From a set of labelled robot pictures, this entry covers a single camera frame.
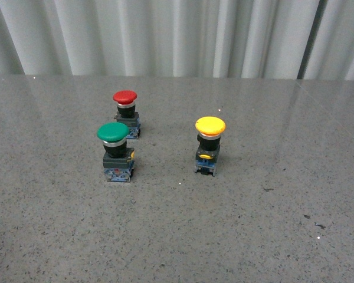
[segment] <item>gray concrete floor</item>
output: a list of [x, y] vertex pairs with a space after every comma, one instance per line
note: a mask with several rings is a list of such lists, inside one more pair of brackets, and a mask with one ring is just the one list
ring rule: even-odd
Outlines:
[[[136, 171], [106, 182], [128, 88]], [[0, 75], [0, 282], [153, 281], [354, 282], [354, 82]]]

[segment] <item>curtain fold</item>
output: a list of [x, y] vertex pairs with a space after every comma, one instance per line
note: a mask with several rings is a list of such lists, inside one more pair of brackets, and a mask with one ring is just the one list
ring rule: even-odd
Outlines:
[[354, 0], [318, 4], [0, 0], [0, 74], [354, 80]]

